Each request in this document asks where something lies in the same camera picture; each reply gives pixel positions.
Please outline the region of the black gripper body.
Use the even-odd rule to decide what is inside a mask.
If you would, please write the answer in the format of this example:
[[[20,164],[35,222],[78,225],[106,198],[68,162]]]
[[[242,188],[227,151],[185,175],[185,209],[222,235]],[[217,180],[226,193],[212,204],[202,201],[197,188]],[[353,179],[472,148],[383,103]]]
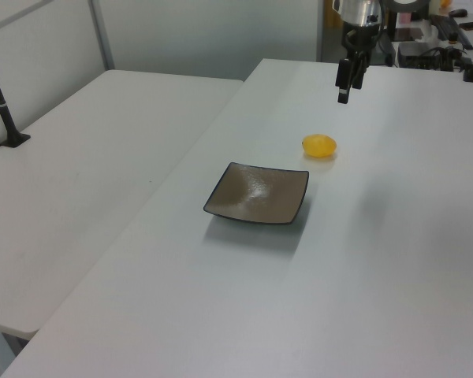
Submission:
[[[381,25],[357,26],[345,24],[346,58],[355,60],[361,55],[368,54],[369,59],[381,34]]]

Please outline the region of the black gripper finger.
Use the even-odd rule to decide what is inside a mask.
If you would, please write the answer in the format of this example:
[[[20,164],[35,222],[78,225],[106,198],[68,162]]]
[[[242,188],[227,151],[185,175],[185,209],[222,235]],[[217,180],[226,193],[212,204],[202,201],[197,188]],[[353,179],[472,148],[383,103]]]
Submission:
[[[348,103],[348,96],[351,87],[352,63],[348,59],[341,59],[338,63],[335,86],[338,88],[338,102]]]
[[[352,87],[360,90],[363,86],[363,78],[369,66],[369,55],[364,54],[356,59],[355,72],[352,77]]]

